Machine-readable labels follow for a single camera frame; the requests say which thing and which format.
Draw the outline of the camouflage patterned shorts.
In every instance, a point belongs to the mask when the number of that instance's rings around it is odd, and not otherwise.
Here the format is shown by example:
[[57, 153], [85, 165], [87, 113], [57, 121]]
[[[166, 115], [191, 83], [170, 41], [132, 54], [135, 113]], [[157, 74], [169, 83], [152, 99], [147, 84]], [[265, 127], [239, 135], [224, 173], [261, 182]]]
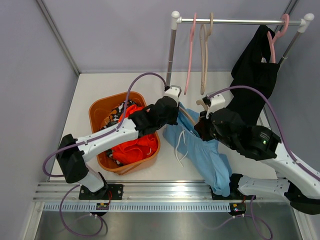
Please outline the camouflage patterned shorts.
[[[123, 118], [125, 102], [118, 104], [113, 108], [110, 114], [103, 120], [103, 125], [100, 126], [100, 130], [104, 130], [118, 123]], [[131, 113], [139, 110], [137, 103], [133, 100], [127, 101], [127, 110], [125, 117]], [[117, 166], [122, 167], [142, 159], [142, 154], [139, 152], [138, 156], [130, 156], [130, 151], [135, 145], [137, 145], [138, 139], [121, 143], [119, 146], [115, 146], [105, 151], [106, 157], [111, 159]]]

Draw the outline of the beige hanger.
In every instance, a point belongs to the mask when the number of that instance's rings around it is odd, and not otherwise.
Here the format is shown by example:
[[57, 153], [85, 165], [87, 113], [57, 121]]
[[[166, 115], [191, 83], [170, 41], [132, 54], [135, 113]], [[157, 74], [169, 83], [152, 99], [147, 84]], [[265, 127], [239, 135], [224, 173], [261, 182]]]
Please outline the beige hanger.
[[200, 120], [200, 113], [186, 108], [181, 101], [179, 102], [179, 113], [190, 122], [191, 126], [195, 126]]
[[208, 38], [211, 36], [213, 31], [213, 19], [214, 13], [210, 13], [210, 26], [207, 29], [203, 23], [199, 30], [199, 41], [200, 41], [200, 53], [201, 53], [201, 82], [200, 82], [200, 94], [204, 95], [207, 85], [208, 77]]

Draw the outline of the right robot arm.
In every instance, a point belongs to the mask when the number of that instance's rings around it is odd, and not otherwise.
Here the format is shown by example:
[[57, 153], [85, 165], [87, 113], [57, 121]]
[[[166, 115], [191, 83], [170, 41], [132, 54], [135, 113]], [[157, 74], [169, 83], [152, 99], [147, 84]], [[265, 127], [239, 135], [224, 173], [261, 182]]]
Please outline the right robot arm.
[[284, 141], [267, 127], [248, 125], [227, 108], [202, 111], [194, 126], [203, 141], [217, 140], [247, 159], [273, 168], [276, 179], [252, 178], [233, 173], [226, 186], [228, 196], [257, 196], [283, 200], [295, 210], [308, 215], [320, 213], [320, 176], [286, 150]]

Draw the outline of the bright orange shorts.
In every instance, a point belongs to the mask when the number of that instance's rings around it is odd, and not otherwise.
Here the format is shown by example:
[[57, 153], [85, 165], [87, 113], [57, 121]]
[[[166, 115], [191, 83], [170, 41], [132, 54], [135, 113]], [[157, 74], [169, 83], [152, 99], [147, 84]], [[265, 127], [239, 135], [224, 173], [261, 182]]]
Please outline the bright orange shorts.
[[[140, 105], [138, 105], [138, 107], [139, 107], [139, 110], [143, 109], [143, 107]], [[135, 145], [133, 147], [133, 149], [129, 151], [129, 153], [130, 153], [131, 157], [137, 157], [138, 153], [141, 153], [141, 155], [142, 155], [141, 160], [144, 160], [148, 157], [151, 157], [158, 149], [158, 146], [159, 146], [159, 143], [156, 138], [156, 135], [154, 133], [148, 134], [148, 135], [145, 135], [143, 137], [138, 138], [137, 145]]]

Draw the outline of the light blue shorts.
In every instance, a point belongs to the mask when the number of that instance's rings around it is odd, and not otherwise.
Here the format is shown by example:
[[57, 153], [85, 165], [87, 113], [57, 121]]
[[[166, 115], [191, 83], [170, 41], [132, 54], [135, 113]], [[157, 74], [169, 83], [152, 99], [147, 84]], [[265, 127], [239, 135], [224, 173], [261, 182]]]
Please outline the light blue shorts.
[[166, 125], [164, 139], [174, 148], [176, 160], [188, 158], [216, 195], [228, 197], [232, 169], [225, 154], [218, 151], [217, 140], [203, 141], [194, 126], [178, 113], [177, 125]]

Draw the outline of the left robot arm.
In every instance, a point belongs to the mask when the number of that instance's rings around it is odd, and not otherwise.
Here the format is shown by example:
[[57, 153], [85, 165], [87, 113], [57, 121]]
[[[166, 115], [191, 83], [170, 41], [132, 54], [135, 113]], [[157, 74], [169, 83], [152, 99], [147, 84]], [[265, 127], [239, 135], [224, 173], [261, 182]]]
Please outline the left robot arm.
[[165, 125], [177, 124], [178, 113], [178, 97], [165, 95], [155, 104], [92, 135], [79, 139], [72, 134], [65, 135], [55, 155], [62, 176], [68, 184], [79, 183], [86, 200], [103, 199], [109, 186], [103, 175], [87, 166], [87, 162], [119, 144], [153, 134]]

